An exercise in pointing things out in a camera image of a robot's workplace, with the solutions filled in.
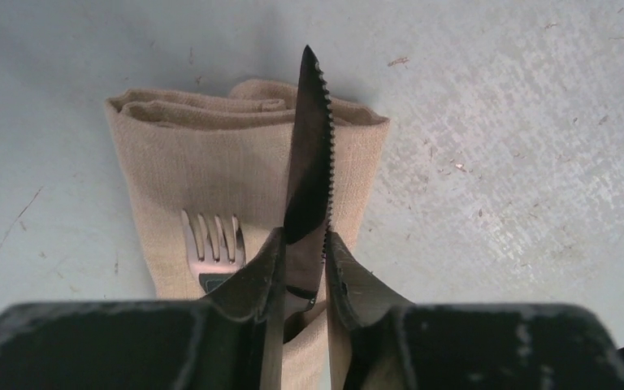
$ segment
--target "serrated edge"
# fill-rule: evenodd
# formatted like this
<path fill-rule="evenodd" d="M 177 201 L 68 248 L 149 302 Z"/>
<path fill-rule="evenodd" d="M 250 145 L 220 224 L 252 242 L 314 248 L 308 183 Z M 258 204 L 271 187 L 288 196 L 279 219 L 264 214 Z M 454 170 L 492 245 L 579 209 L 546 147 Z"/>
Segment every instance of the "serrated edge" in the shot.
<path fill-rule="evenodd" d="M 319 59 L 314 63 L 314 69 L 317 71 L 319 80 L 322 82 L 322 90 L 324 92 L 324 100 L 326 103 L 326 114 L 327 114 L 327 126 L 324 133 L 327 137 L 325 137 L 325 141 L 327 143 L 327 147 L 330 151 L 329 153 L 329 161 L 327 165 L 329 167 L 329 188 L 328 188 L 328 203 L 327 203 L 327 220 L 326 220 L 326 228 L 324 232 L 324 243 L 322 247 L 322 262 L 326 260 L 327 256 L 327 247 L 328 247 L 328 239 L 329 235 L 333 230 L 332 226 L 332 215 L 333 215 L 333 189 L 334 189 L 334 170 L 336 168 L 336 125 L 334 124 L 334 116 L 332 109 L 332 99 L 329 90 L 327 89 L 327 82 L 324 80 L 324 72 L 321 70 L 319 66 Z"/>

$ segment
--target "knife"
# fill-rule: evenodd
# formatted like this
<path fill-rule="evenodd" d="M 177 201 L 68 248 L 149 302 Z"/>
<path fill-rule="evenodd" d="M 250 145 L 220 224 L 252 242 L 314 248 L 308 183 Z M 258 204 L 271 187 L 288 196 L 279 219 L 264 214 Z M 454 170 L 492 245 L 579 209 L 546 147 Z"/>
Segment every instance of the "knife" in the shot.
<path fill-rule="evenodd" d="M 326 81 L 317 57 L 306 46 L 300 65 L 284 217 L 286 319 L 310 310 L 319 291 L 331 214 L 333 132 Z"/>

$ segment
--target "concrete floor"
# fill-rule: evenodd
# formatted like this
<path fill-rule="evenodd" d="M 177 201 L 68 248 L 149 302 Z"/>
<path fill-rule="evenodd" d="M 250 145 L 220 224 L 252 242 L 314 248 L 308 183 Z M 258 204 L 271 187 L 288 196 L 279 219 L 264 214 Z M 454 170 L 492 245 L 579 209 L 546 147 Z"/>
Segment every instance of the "concrete floor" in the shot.
<path fill-rule="evenodd" d="M 356 251 L 375 275 L 579 303 L 624 345 L 622 0 L 0 0 L 0 310 L 153 295 L 102 99 L 295 82 L 304 44 L 394 121 Z"/>

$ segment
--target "metal utensil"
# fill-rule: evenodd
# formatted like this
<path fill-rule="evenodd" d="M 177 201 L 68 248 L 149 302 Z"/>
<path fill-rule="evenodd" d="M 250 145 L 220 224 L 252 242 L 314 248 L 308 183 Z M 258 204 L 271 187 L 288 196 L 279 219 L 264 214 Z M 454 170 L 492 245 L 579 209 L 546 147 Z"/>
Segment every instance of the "metal utensil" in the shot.
<path fill-rule="evenodd" d="M 286 302 L 284 340 L 304 326 L 300 314 L 317 300 L 324 235 L 331 214 L 333 115 L 331 99 L 309 46 L 302 54 L 284 216 Z"/>
<path fill-rule="evenodd" d="M 229 247 L 220 216 L 214 216 L 214 232 L 211 231 L 202 213 L 197 215 L 197 229 L 185 210 L 180 212 L 180 218 L 183 223 L 190 272 L 202 290 L 211 293 L 245 266 L 245 239 L 241 223 L 235 215 L 231 217 L 233 245 Z"/>

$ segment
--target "folded napkin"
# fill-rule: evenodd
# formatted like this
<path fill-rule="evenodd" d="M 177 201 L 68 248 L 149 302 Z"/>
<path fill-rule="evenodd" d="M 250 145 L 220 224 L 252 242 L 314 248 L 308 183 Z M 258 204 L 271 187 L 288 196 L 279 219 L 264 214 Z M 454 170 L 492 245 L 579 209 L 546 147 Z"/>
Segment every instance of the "folded napkin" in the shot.
<path fill-rule="evenodd" d="M 282 226 L 297 88 L 249 80 L 228 97 L 130 89 L 105 109 L 133 218 L 160 299 L 203 295 L 186 262 L 180 210 L 238 215 L 250 260 Z M 334 230 L 355 246 L 388 118 L 333 98 Z M 326 290 L 284 345 L 282 388 L 318 386 L 327 350 Z"/>

